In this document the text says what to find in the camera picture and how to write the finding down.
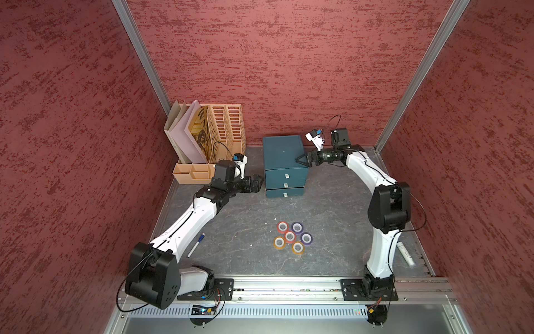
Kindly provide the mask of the teal drawer cabinet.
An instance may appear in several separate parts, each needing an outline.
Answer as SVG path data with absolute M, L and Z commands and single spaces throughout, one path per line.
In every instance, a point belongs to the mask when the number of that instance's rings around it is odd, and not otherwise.
M 263 138 L 264 175 L 267 198 L 302 196 L 309 167 L 297 158 L 305 154 L 299 135 Z

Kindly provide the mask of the purple tape roll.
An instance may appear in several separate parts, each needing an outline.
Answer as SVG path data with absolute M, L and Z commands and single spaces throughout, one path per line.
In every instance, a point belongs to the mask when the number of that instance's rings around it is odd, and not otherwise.
M 309 246 L 313 242 L 313 236 L 311 236 L 310 233 L 304 232 L 302 235 L 300 235 L 300 242 L 306 246 Z
M 303 224 L 301 222 L 294 222 L 291 225 L 291 229 L 296 235 L 300 235 L 303 232 Z

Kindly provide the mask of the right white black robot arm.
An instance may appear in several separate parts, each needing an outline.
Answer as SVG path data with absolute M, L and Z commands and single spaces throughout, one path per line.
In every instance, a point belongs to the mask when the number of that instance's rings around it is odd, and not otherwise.
M 395 246 L 406 223 L 411 219 L 410 186 L 391 178 L 371 161 L 361 146 L 352 145 L 346 128 L 332 130 L 331 148 L 324 147 L 325 140 L 320 129 L 311 130 L 305 137 L 316 149 L 296 158 L 297 163 L 311 167 L 340 161 L 369 188 L 371 201 L 368 220 L 373 226 L 374 234 L 361 292 L 370 299 L 379 299 L 384 294 L 391 297 L 394 288 L 392 263 Z

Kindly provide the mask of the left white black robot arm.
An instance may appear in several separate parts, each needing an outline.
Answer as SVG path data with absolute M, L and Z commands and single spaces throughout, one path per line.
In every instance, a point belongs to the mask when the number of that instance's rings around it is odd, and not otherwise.
M 178 296 L 196 292 L 212 294 L 214 274 L 204 267 L 182 268 L 179 261 L 201 229 L 231 198 L 261 190 L 263 178 L 245 174 L 247 162 L 243 154 L 218 161 L 211 182 L 193 195 L 185 213 L 160 236 L 133 248 L 123 283 L 127 295 L 163 310 Z

